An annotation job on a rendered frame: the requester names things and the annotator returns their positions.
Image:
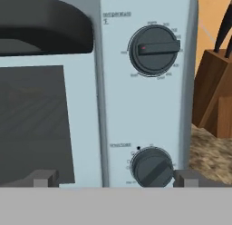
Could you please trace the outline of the white toaster oven door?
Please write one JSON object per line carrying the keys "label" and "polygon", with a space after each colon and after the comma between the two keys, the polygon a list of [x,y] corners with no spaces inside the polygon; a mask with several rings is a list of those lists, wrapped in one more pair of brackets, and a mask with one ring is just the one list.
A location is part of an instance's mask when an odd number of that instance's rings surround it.
{"label": "white toaster oven door", "polygon": [[36,170],[102,186],[94,54],[0,57],[0,185]]}

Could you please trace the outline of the black temperature knob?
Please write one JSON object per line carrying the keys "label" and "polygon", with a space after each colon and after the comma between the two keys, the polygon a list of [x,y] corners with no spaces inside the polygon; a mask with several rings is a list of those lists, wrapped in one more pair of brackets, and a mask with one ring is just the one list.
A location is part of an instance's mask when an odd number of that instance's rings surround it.
{"label": "black temperature knob", "polygon": [[129,57],[142,75],[157,77],[175,63],[180,40],[166,26],[150,24],[138,30],[130,40]]}

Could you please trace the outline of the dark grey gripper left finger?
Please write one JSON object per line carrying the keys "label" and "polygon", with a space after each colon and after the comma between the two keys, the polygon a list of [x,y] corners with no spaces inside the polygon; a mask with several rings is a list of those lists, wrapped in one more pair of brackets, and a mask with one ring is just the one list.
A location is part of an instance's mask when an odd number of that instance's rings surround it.
{"label": "dark grey gripper left finger", "polygon": [[58,178],[59,172],[57,170],[36,170],[21,180],[7,183],[6,186],[23,188],[58,187]]}

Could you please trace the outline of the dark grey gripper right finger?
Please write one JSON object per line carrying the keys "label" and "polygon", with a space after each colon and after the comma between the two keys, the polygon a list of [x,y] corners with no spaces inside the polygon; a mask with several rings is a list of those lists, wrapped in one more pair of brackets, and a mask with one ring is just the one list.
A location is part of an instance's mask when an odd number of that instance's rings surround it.
{"label": "dark grey gripper right finger", "polygon": [[205,176],[200,174],[198,171],[193,170],[175,170],[174,171],[174,187],[182,188],[199,188],[199,187],[227,187],[227,185],[220,181],[213,181],[207,179]]}

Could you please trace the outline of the white toaster oven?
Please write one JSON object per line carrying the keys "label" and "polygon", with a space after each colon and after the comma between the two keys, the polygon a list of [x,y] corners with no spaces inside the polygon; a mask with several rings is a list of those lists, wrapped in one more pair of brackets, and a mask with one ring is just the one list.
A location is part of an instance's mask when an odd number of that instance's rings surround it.
{"label": "white toaster oven", "polygon": [[[173,169],[189,164],[198,0],[60,0],[92,21],[101,187],[141,187],[131,159],[146,147],[166,151]],[[131,64],[129,44],[143,26],[168,27],[180,40],[175,63],[148,77]]]}

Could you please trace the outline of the black timer knob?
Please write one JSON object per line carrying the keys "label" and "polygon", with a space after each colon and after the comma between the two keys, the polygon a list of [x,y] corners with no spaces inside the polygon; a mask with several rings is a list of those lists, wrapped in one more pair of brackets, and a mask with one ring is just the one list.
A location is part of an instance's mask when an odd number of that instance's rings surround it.
{"label": "black timer knob", "polygon": [[133,156],[130,172],[143,188],[163,188],[171,182],[174,169],[169,154],[159,147],[151,146]]}

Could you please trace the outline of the wooden knife block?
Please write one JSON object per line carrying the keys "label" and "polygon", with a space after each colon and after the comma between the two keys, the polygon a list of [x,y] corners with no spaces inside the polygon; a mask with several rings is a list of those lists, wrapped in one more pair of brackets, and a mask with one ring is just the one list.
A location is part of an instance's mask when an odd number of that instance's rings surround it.
{"label": "wooden knife block", "polygon": [[192,123],[217,138],[232,138],[232,55],[203,53],[194,82]]}

